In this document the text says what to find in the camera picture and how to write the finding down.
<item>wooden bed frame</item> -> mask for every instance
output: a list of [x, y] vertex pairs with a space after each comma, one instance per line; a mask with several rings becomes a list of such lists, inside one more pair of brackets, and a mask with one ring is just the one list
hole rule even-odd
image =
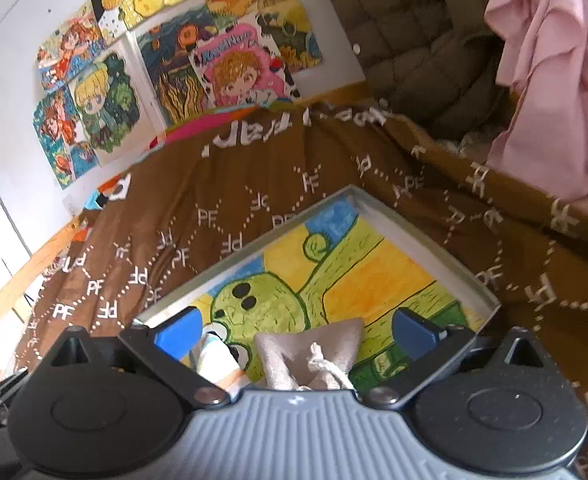
[[[302, 101], [300, 105], [309, 106], [316, 102], [327, 101], [339, 106], [362, 102], [370, 99], [371, 96], [369, 86], [362, 81], [307, 99]], [[74, 218], [52, 236], [0, 290], [0, 320], [12, 309], [16, 301], [38, 275], [71, 243], [78, 230], [79, 223], [78, 218]]]

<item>white wall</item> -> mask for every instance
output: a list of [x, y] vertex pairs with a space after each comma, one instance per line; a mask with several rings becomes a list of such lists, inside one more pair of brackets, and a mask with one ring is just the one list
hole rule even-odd
[[[42, 41], [85, 0], [0, 0], [0, 196], [31, 251], [37, 250], [80, 209], [95, 187], [122, 171], [139, 153], [81, 177], [60, 189], [32, 127], [43, 90], [36, 72]], [[324, 63], [296, 76], [303, 96], [363, 79], [330, 0], [302, 0], [314, 26]], [[163, 11], [163, 17], [189, 7]], [[149, 22], [141, 27], [149, 28]]]

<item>metal screw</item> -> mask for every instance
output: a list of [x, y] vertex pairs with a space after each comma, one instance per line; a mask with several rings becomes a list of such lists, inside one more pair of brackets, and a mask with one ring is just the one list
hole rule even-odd
[[194, 399], [200, 404], [215, 406], [225, 400], [226, 393], [220, 388], [213, 388], [212, 386], [205, 386], [196, 390]]
[[368, 397], [375, 404], [384, 406], [386, 404], [394, 404], [400, 400], [400, 395], [388, 386], [377, 386], [369, 391]]

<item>blue plastic tab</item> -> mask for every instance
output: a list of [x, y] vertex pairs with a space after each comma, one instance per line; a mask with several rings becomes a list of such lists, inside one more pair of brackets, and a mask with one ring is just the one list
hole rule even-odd
[[441, 328], [408, 308], [399, 308], [392, 316], [394, 342], [414, 361], [436, 348], [440, 332]]
[[197, 308], [190, 310], [154, 338], [154, 344], [180, 361], [199, 342], [203, 332], [203, 317]]

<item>cartoon girl with red hair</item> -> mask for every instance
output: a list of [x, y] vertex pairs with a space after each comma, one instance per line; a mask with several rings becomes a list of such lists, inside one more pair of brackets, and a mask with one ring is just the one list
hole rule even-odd
[[60, 137], [68, 146], [76, 142], [76, 124], [74, 120], [66, 120], [61, 96], [57, 95], [54, 103], [45, 109], [45, 120], [40, 126], [40, 131], [52, 142], [56, 142]]
[[74, 56], [80, 56], [82, 61], [90, 59], [88, 50], [90, 44], [96, 40], [98, 37], [94, 27], [86, 27], [82, 22], [74, 23], [62, 36], [60, 57], [55, 68], [56, 77], [65, 80]]

